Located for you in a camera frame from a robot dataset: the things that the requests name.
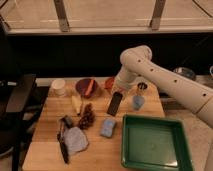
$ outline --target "glass panel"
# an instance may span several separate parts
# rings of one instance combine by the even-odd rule
[[[167,0],[161,19],[161,26],[178,26],[179,29],[182,28],[183,30],[187,29],[187,27],[205,30],[205,27],[211,26],[213,30],[213,20],[192,0]]]
[[[11,31],[59,28],[53,0],[8,0],[1,16]]]
[[[155,0],[64,0],[71,27],[148,27]]]
[[[150,22],[156,1],[163,0],[61,1],[71,34],[213,31],[213,0],[165,0],[158,30]],[[0,0],[0,7],[11,32],[62,32],[54,0]]]

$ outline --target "gray cloth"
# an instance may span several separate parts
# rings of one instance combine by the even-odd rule
[[[67,145],[69,155],[74,155],[76,152],[85,150],[89,144],[86,135],[78,127],[65,130],[64,141]]]

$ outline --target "floor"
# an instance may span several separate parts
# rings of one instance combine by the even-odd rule
[[[174,100],[165,100],[162,98],[162,104],[166,117],[181,120],[187,135],[189,149],[195,171],[204,171],[208,150],[211,140],[213,139],[213,131],[205,123],[200,121],[191,112],[184,109]],[[23,150],[21,154],[21,165],[27,150]],[[0,157],[0,166],[2,171],[10,171],[11,157]]]

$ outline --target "blue sponge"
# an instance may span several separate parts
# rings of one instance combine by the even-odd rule
[[[116,121],[113,119],[105,119],[103,124],[102,124],[102,128],[101,128],[101,132],[100,135],[110,138],[113,134],[113,130],[115,128],[116,125]]]

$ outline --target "table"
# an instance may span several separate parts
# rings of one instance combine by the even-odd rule
[[[92,127],[85,130],[89,146],[85,151],[79,152],[70,158],[67,165],[63,161],[56,134],[59,130],[59,119],[65,114],[69,115],[74,124],[80,119],[74,112],[71,104],[71,95],[75,95],[76,81],[67,81],[65,97],[57,97],[53,90],[49,90],[41,117],[36,125],[32,143],[27,152],[23,170],[24,171],[123,171],[126,169],[121,165],[121,138],[122,117],[124,114],[137,114],[164,117],[164,111],[158,96],[157,88],[148,84],[144,91],[145,104],[139,111],[131,107],[132,95],[135,94],[136,85],[130,90],[128,96],[120,104],[119,111],[115,117],[106,114],[111,101],[111,95],[103,88],[103,82],[98,82],[101,87],[101,95],[84,99],[84,104],[92,103],[95,113],[95,122]],[[108,139],[99,135],[104,119],[113,118],[117,125],[112,138]]]

